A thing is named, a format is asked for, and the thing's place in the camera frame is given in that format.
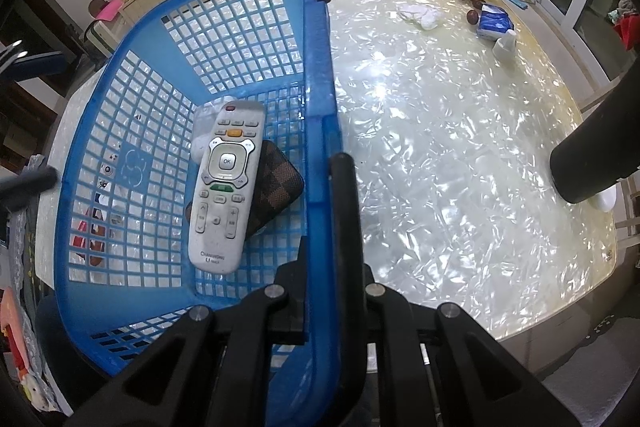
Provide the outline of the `white TV remote control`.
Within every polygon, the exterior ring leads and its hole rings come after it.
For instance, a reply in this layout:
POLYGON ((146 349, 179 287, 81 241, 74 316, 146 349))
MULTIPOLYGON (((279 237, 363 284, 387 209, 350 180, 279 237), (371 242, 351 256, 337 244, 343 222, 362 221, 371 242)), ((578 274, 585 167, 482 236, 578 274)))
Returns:
POLYGON ((256 101, 228 102, 217 115, 191 206, 189 259, 196 269, 228 275, 239 268, 265 121, 256 101))

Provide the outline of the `blue plastic mesh basket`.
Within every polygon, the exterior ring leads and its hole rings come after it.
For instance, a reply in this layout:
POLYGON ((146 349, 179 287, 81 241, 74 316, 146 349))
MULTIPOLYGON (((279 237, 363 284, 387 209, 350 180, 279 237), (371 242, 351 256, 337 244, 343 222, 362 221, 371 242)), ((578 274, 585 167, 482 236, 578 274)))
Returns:
POLYGON ((270 426, 337 387, 331 156, 342 146, 330 0, 166 0, 126 35, 61 176, 55 296, 115 375, 187 309, 224 309, 307 265, 304 340, 272 349, 270 426))

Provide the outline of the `brown checkered wallet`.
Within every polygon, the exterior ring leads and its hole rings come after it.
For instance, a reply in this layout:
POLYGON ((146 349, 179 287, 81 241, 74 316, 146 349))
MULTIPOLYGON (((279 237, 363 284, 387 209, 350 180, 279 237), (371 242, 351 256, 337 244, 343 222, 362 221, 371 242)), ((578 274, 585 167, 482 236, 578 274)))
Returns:
POLYGON ((272 141, 262 141, 245 239, 248 241, 303 195, 304 179, 272 141))

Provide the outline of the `white crumpled tissue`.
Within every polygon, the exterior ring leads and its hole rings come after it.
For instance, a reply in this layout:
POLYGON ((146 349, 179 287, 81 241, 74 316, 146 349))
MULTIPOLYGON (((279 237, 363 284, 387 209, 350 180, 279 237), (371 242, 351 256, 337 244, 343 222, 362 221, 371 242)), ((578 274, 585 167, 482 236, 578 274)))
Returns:
POLYGON ((444 18, 438 9, 423 4, 401 4, 397 11, 403 20, 425 31, 438 27, 444 18))

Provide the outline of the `small white bottle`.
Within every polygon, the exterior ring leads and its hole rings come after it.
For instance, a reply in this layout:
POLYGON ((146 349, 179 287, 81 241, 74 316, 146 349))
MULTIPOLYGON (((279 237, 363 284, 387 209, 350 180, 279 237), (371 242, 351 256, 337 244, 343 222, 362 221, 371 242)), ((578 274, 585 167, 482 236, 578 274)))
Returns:
POLYGON ((496 40, 492 53, 499 62, 512 62, 516 54, 517 43, 518 34, 513 29, 508 29, 496 40))

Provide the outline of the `blue tissue packet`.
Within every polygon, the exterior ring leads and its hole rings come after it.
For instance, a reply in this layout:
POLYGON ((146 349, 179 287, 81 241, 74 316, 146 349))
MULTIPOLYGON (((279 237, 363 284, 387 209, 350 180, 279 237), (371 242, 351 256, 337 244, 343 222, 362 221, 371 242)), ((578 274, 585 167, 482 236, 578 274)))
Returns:
POLYGON ((476 33, 480 38, 496 41, 513 30, 514 25, 508 12, 497 5, 485 3, 480 9, 476 33))

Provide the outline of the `brown dried dates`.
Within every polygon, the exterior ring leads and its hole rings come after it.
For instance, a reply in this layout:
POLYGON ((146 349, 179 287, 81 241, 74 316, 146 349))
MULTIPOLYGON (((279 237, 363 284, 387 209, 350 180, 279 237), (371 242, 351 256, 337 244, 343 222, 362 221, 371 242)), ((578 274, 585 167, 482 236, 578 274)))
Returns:
POLYGON ((480 22, 480 13, 482 12, 484 0, 462 0, 469 3, 472 6, 468 12, 466 12, 466 20, 470 25, 477 25, 480 22))

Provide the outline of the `black cylinder post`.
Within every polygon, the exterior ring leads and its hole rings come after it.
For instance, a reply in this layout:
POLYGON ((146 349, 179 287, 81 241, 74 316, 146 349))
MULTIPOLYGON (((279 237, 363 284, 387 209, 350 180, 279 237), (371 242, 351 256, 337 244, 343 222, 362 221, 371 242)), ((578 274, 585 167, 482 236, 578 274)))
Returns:
POLYGON ((556 191, 577 204, 639 170, 639 63, 550 155, 556 191))

